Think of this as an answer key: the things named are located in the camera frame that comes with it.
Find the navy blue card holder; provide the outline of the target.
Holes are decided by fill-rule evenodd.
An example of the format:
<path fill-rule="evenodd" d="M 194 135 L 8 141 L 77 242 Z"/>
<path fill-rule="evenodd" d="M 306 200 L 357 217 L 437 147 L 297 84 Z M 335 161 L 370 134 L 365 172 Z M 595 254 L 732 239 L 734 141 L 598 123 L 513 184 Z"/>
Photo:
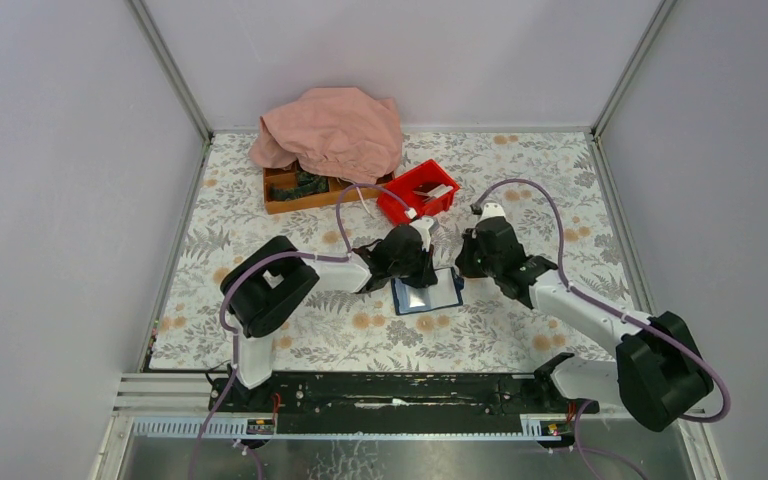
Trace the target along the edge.
<path fill-rule="evenodd" d="M 391 281 L 391 293 L 398 316 L 427 313 L 463 304 L 464 278 L 453 267 L 436 269 L 434 273 L 437 283 L 424 288 L 408 286 L 400 279 Z"/>

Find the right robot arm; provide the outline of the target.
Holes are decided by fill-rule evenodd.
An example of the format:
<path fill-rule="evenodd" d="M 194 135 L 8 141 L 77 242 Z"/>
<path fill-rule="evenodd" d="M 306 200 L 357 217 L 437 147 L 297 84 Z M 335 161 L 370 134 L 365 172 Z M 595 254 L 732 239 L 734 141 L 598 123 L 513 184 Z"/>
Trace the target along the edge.
<path fill-rule="evenodd" d="M 503 217 L 483 219 L 462 235 L 455 264 L 466 278 L 490 278 L 502 294 L 555 317 L 609 352 L 609 360 L 562 353 L 535 370 L 535 402 L 557 412 L 571 400 L 622 407 L 660 432 L 713 392 L 715 381 L 684 320 L 666 312 L 646 320 L 587 289 L 561 266 L 526 254 Z"/>

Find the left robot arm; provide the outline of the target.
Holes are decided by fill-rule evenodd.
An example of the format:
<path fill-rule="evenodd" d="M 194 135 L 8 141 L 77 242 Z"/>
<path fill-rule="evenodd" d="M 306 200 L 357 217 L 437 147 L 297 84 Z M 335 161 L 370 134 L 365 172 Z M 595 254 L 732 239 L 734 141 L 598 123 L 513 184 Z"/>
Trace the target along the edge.
<path fill-rule="evenodd" d="M 301 252 L 277 236 L 238 265 L 220 285 L 220 324 L 234 342 L 232 398 L 248 411 L 267 404 L 272 336 L 316 287 L 367 294 L 393 280 L 413 288 L 437 284 L 431 242 L 436 228 L 436 220 L 423 216 L 342 257 Z"/>

